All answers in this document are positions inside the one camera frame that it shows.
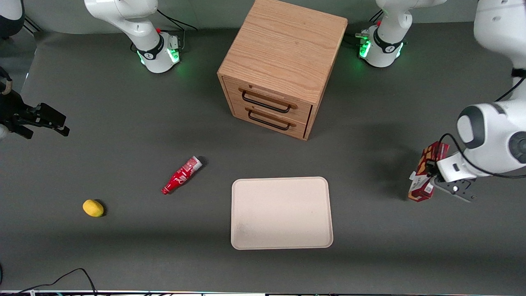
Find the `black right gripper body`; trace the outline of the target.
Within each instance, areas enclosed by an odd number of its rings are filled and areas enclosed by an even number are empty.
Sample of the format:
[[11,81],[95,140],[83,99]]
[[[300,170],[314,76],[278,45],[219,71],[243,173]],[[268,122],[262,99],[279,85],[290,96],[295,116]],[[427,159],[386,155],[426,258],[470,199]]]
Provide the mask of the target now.
[[30,106],[25,104],[21,96],[11,90],[7,94],[1,92],[0,96],[0,128],[1,139],[9,133],[15,133],[25,139],[31,139],[34,132],[24,125],[35,126],[37,110],[41,105]]

